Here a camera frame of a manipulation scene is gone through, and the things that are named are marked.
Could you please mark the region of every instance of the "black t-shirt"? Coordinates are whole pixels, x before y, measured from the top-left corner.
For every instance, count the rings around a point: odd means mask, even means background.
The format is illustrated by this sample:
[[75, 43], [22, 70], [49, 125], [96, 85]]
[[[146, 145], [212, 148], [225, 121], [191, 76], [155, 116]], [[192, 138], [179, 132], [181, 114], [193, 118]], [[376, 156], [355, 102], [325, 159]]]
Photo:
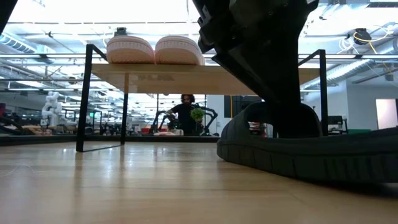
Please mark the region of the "black t-shirt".
[[178, 114], [178, 121], [181, 124], [181, 129], [184, 133], [192, 133], [196, 128], [196, 121], [191, 117], [191, 110], [195, 107], [193, 105], [179, 104], [172, 108], [173, 113]]

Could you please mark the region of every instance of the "red object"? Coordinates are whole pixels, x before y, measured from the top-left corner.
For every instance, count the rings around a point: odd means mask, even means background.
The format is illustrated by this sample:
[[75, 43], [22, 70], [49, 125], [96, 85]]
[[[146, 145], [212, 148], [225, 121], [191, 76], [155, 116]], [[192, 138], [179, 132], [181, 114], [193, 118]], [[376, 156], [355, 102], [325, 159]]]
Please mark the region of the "red object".
[[[149, 130], [150, 130], [150, 128], [142, 128], [141, 129], [141, 133], [142, 134], [149, 134]], [[165, 129], [165, 128], [162, 128], [161, 130], [160, 130], [160, 132], [166, 132], [167, 131], [167, 129]]]
[[6, 104], [0, 103], [0, 116], [4, 116], [6, 114]]

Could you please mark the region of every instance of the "ceiling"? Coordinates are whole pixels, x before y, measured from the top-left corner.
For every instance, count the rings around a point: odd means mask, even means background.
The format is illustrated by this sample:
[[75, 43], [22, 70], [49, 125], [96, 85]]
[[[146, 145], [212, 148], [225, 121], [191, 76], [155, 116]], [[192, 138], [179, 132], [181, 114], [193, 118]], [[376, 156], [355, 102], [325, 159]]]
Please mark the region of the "ceiling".
[[[367, 28], [373, 39], [380, 39], [374, 43], [375, 48], [394, 39], [398, 35], [397, 12], [395, 4], [385, 7], [376, 4], [380, 1], [347, 0], [347, 4], [328, 4], [330, 1], [321, 1], [318, 9], [313, 11], [300, 35], [299, 53], [310, 54], [317, 49], [325, 49], [328, 54], [364, 54], [371, 50], [369, 44], [353, 44], [344, 50], [342, 41], [347, 34], [353, 34], [355, 28]], [[86, 44], [95, 44], [103, 52], [106, 43], [113, 36], [117, 27], [126, 27], [129, 35], [135, 35], [148, 40], [154, 47], [156, 42], [166, 35], [184, 35], [195, 41], [199, 38], [199, 15], [191, 0], [19, 0], [11, 15], [4, 35], [31, 47], [36, 53], [53, 54], [82, 54]], [[9, 46], [0, 44], [0, 53], [21, 54]], [[22, 66], [33, 71], [33, 75], [20, 73], [26, 77], [40, 78], [45, 74], [50, 77], [80, 79], [84, 72], [82, 59], [56, 60], [57, 66], [46, 68], [43, 64], [36, 66], [35, 60], [8, 60], [17, 66]], [[210, 59], [206, 63], [214, 64]], [[337, 66], [338, 63], [328, 62], [328, 68]], [[309, 62], [304, 67], [317, 66], [317, 62]], [[390, 85], [379, 82], [372, 85]], [[49, 88], [77, 88], [81, 83], [48, 82], [42, 83]], [[12, 83], [15, 87], [32, 86], [23, 83]], [[114, 88], [105, 82], [92, 82], [92, 88]], [[65, 96], [77, 97], [79, 92], [63, 93]], [[78, 102], [73, 98], [67, 101]], [[90, 92], [92, 102], [120, 103], [123, 94], [117, 91]], [[204, 102], [205, 96], [197, 96]], [[149, 95], [129, 95], [129, 109], [138, 110], [146, 118], [154, 116], [156, 98]], [[178, 95], [161, 96], [161, 109], [169, 109], [178, 103]]]

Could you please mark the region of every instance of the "black metal frame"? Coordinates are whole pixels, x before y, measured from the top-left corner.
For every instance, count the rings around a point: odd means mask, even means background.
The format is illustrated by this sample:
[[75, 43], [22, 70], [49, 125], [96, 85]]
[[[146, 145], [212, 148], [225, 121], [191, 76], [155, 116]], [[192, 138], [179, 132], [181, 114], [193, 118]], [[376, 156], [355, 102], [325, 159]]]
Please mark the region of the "black metal frame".
[[123, 146], [126, 142], [126, 122], [127, 122], [127, 103], [129, 99], [129, 94], [124, 94], [123, 99], [123, 117], [122, 117], [122, 130], [120, 136], [120, 145], [110, 146], [106, 148], [98, 148], [98, 149], [90, 149], [84, 150], [84, 143], [86, 139], [85, 128], [86, 128], [86, 119], [84, 119], [87, 115], [87, 107], [88, 107], [88, 95], [90, 89], [90, 79], [91, 79], [91, 70], [93, 68], [93, 52], [99, 54], [103, 59], [106, 59], [106, 55], [102, 53], [102, 51], [97, 48], [93, 44], [87, 44], [86, 46], [86, 61], [85, 61], [85, 74], [83, 77], [83, 89], [81, 92], [81, 102], [80, 102], [80, 116], [79, 116], [79, 124], [76, 138], [76, 151], [77, 152], [89, 152], [100, 149], [108, 149], [111, 147]]
[[7, 0], [1, 3], [0, 7], [0, 34], [2, 34], [4, 28], [7, 25], [8, 19], [11, 16], [18, 0]]
[[323, 136], [328, 136], [328, 87], [326, 79], [326, 51], [317, 50], [307, 58], [301, 60], [298, 65], [302, 65], [305, 62], [315, 58], [319, 55], [319, 77], [320, 77], [320, 89], [321, 89], [321, 126]]

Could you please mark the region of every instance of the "black metal table leg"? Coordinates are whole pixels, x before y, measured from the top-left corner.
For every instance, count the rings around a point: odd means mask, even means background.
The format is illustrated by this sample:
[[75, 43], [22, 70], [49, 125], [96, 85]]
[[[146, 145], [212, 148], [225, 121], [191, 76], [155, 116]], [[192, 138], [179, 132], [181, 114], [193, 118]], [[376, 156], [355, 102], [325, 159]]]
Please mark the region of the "black metal table leg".
[[319, 50], [319, 74], [321, 85], [321, 119], [323, 136], [328, 136], [328, 86], [326, 82], [326, 51]]
[[126, 126], [127, 126], [127, 103], [129, 101], [129, 93], [124, 94], [123, 99], [123, 116], [122, 116], [122, 133], [120, 137], [120, 144], [124, 145], [126, 142]]
[[85, 143], [85, 129], [86, 129], [86, 116], [88, 106], [88, 94], [90, 90], [90, 77], [91, 69], [93, 68], [93, 47], [94, 45], [88, 44], [86, 46], [86, 62], [85, 74], [83, 77], [83, 90], [81, 92], [79, 124], [77, 129], [76, 151], [83, 152]]
[[129, 74], [124, 75], [124, 98], [123, 98], [123, 116], [122, 116], [122, 133], [120, 137], [120, 144], [124, 145], [126, 142], [126, 126], [127, 126], [127, 107], [129, 103]]

